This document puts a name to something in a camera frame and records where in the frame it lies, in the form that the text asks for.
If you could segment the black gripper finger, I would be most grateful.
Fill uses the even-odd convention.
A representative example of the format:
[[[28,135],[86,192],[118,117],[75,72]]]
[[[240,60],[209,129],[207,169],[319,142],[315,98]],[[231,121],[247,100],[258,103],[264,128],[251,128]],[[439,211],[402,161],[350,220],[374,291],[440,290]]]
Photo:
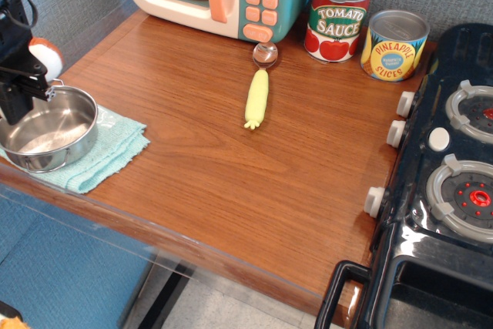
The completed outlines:
[[[18,86],[1,83],[2,117],[9,125],[15,125],[33,109],[32,97]]]

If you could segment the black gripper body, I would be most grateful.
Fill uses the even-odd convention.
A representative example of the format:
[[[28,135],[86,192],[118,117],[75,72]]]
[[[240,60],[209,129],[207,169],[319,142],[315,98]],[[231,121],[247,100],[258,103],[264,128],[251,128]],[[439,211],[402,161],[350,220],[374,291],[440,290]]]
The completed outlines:
[[[31,40],[30,31],[1,30],[1,82],[17,87],[27,96],[49,101],[53,92],[46,80],[48,69],[30,52]]]

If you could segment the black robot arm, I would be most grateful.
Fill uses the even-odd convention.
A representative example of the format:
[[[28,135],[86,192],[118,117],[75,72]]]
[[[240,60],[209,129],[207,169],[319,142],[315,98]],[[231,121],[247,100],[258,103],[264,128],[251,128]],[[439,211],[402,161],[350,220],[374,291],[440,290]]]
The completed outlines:
[[[54,94],[46,66],[29,51],[38,12],[31,0],[1,0],[1,113],[18,123],[33,109],[33,99]]]

